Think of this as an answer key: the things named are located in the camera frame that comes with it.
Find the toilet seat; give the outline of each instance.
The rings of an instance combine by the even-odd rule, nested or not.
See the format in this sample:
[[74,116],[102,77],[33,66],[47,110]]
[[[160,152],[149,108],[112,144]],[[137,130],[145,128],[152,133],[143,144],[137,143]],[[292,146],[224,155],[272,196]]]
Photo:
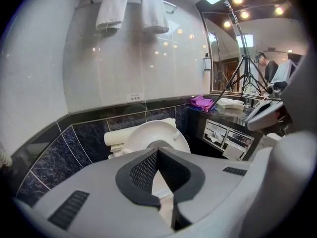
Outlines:
[[172,125],[155,120],[138,127],[123,145],[120,155],[152,147],[171,147],[190,153],[185,137]]

